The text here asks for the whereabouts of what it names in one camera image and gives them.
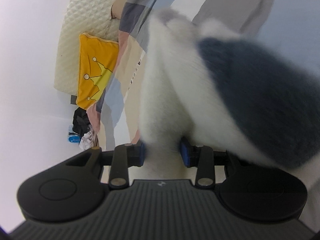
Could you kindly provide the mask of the cream sweater with navy stripes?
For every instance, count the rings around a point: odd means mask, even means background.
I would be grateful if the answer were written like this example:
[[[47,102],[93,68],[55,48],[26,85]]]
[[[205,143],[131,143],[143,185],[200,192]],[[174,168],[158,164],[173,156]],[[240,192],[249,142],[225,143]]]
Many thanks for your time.
[[[166,8],[148,22],[139,132],[151,165],[176,174],[178,145],[228,151],[319,180],[319,76],[211,18]]]

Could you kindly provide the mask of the white crumpled cloth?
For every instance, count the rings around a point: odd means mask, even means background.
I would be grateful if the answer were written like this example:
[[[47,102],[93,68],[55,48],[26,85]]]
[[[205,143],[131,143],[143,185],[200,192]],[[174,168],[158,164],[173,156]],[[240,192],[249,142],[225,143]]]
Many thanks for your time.
[[[79,147],[85,151],[94,146],[95,134],[93,131],[89,131],[83,135],[80,140]]]

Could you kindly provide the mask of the black bag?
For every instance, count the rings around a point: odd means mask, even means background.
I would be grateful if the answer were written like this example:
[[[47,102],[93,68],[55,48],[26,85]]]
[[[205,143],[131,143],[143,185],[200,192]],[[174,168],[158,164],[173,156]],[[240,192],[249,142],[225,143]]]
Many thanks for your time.
[[[88,133],[91,130],[91,123],[89,121],[86,110],[78,107],[74,111],[73,115],[73,131],[83,137],[84,134]]]

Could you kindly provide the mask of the blue bottle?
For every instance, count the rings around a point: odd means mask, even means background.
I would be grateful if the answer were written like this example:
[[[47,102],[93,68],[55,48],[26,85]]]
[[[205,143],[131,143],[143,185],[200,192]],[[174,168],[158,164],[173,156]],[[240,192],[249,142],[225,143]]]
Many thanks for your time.
[[[68,141],[77,144],[81,141],[80,135],[73,131],[73,125],[68,127]]]

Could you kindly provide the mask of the yellow crown pillow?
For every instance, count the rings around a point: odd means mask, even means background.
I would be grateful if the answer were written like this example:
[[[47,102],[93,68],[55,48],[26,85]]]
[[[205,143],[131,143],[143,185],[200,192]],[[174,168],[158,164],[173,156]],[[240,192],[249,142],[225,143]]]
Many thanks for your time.
[[[79,35],[79,75],[76,104],[87,110],[106,88],[119,54],[115,41],[82,33]]]

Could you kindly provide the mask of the cream quilted headboard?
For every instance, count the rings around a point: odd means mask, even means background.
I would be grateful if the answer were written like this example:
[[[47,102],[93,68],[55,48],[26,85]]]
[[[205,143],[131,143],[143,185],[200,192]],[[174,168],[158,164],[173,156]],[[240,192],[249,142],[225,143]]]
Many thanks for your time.
[[[88,33],[105,40],[118,40],[119,20],[111,16],[115,0],[70,0],[57,46],[54,88],[76,95],[79,75],[79,35]]]

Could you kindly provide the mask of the patchwork checkered bed quilt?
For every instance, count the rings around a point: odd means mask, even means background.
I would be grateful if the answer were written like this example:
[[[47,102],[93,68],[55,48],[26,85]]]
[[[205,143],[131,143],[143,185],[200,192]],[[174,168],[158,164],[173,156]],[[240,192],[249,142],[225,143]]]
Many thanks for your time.
[[[179,143],[319,180],[319,0],[121,0],[116,72],[89,109],[129,179],[194,175]]]

